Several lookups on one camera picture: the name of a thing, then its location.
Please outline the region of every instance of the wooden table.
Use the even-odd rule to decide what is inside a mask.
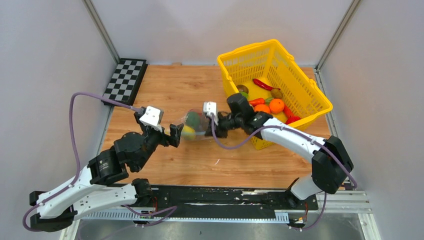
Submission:
[[[314,78],[312,68],[302,70]],[[164,110],[161,125],[167,129],[188,110],[202,109],[203,102],[217,102],[219,111],[228,111],[226,99],[218,66],[150,65],[134,106],[150,105]],[[141,131],[133,112],[115,107],[103,150],[130,131]],[[330,136],[325,117],[317,119],[306,132],[324,138]],[[246,137],[242,130],[234,130],[221,142],[234,146]],[[311,165],[306,160],[280,145],[255,150],[247,142],[238,149],[226,150],[213,139],[183,141],[181,138],[178,148],[158,146],[144,168],[130,173],[122,183],[146,178],[150,184],[287,188],[295,178],[310,172]]]

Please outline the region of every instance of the yellow plastic basket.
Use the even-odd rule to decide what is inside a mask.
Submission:
[[[238,93],[236,85],[243,84],[249,89],[248,100],[269,98],[271,92],[253,83],[259,79],[269,86],[280,88],[283,102],[301,119],[289,126],[304,131],[319,116],[333,109],[332,103],[309,79],[295,62],[295,58],[276,39],[252,43],[218,56],[222,81],[227,96]],[[283,123],[284,113],[274,114]],[[259,150],[272,142],[252,137],[251,142]]]

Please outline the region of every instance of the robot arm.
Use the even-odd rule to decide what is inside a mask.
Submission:
[[[286,191],[286,200],[293,208],[316,193],[334,194],[346,179],[345,172],[323,148],[330,150],[349,173],[354,168],[339,138],[313,136],[282,123],[270,114],[254,112],[240,93],[228,97],[227,103],[231,110],[227,115],[217,112],[216,103],[204,103],[204,113],[215,118],[214,123],[217,123],[212,129],[210,121],[206,136],[212,136],[214,131],[218,138],[226,138],[228,130],[242,128],[246,134],[256,132],[255,137],[288,148],[312,164],[312,174],[295,179]]]
[[[49,192],[32,192],[29,195],[30,205],[40,206],[37,214],[30,218],[31,228],[55,232],[102,209],[134,203],[146,205],[152,197],[147,179],[135,179],[122,187],[99,190],[127,178],[129,174],[126,166],[131,172],[139,172],[159,145],[178,147],[184,125],[171,124],[170,135],[166,135],[160,125],[162,115],[160,109],[142,107],[140,112],[134,113],[142,134],[128,132],[116,140],[110,149],[102,151],[81,169],[75,184],[71,185],[72,178]],[[67,186],[65,191],[43,204],[45,199]]]

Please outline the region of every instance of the plastic bag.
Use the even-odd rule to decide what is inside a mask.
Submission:
[[[199,141],[211,138],[211,136],[205,136],[209,121],[210,119],[202,110],[193,108],[173,124],[184,124],[184,128],[181,132],[181,139],[186,141]]]

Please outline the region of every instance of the black and white checkerboard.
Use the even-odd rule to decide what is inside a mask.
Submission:
[[[103,97],[123,104],[133,105],[146,68],[146,60],[121,58]]]

